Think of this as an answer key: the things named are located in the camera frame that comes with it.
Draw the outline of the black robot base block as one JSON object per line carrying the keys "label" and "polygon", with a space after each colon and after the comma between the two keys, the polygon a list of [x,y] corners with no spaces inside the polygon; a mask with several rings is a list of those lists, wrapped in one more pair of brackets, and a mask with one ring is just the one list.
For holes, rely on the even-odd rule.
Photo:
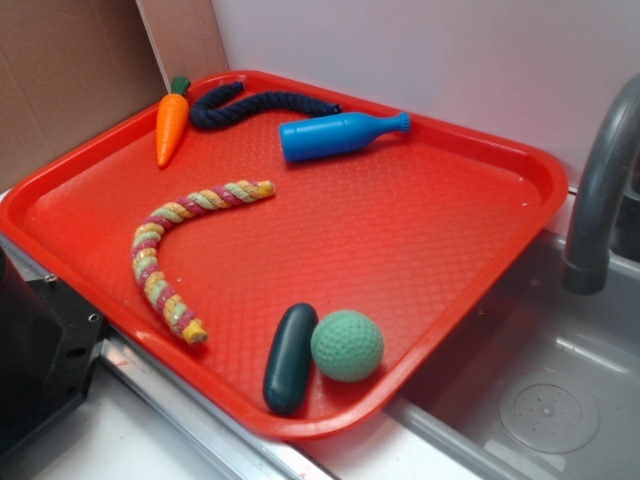
{"label": "black robot base block", "polygon": [[1,460],[81,405],[102,312],[61,279],[24,279],[1,254]]}

